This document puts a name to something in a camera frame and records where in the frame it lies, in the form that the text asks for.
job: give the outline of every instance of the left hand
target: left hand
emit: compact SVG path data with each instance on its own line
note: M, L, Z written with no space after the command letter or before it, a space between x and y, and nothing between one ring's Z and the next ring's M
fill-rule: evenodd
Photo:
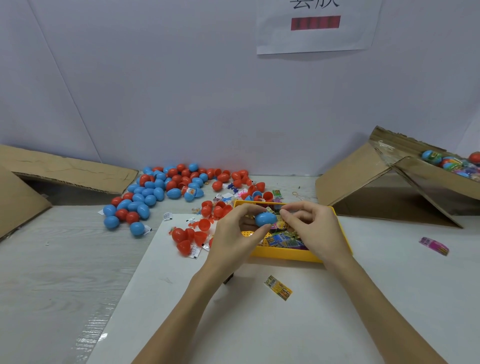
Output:
M257 244L262 241L271 225L255 225L255 220L245 215L258 215L266 209L255 204L242 204L231 210L216 226L215 237L204 267L211 269L223 282L247 260ZM255 231L245 237L242 231Z

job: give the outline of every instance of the cardboard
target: cardboard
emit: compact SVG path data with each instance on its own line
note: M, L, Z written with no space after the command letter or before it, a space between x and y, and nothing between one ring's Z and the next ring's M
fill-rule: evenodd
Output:
M121 194L137 174L128 168L0 145L0 239L51 206L18 176Z
M460 227L411 178L420 176L449 190L480 200L480 183L433 166L420 156L425 150L456 156L445 149L377 126L369 141L320 176L315 183L318 202L338 215L383 218ZM369 187L395 172L405 187Z

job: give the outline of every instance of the white paper sheet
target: white paper sheet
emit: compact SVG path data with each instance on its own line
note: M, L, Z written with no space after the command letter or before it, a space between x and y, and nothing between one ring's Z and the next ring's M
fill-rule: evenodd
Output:
M257 0L257 54L366 49L382 0Z

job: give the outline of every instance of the right hand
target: right hand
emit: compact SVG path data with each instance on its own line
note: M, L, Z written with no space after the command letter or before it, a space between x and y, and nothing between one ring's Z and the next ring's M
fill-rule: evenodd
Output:
M351 258L338 219L330 207L299 201L283 205L280 215L327 268L329 264Z

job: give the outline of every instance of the yellow plastic tray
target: yellow plastic tray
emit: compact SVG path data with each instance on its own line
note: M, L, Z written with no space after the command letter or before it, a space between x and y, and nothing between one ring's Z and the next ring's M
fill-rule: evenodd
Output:
M263 201L243 201L243 200L237 200L235 201L235 204L233 207L237 207L241 204L256 204L256 205L286 205L281 202L263 202ZM335 210L333 207L329 206L334 214ZM350 249L350 252L352 253L352 249L350 247L350 244L348 243L348 239L345 236L345 232L343 231L342 225L340 224L340 221L338 222L340 225L340 229L342 230L342 234L345 237L345 240L347 241L348 248ZM251 231L243 231L243 235L245 236L250 236L252 234ZM276 258L276 259L289 259L289 260L300 260L303 262L315 262L315 263L322 263L320 259L318 259L313 253L311 253L309 250L300 250L300 249L288 249L288 248L275 248L271 246L257 246L251 256L260 256L263 258Z

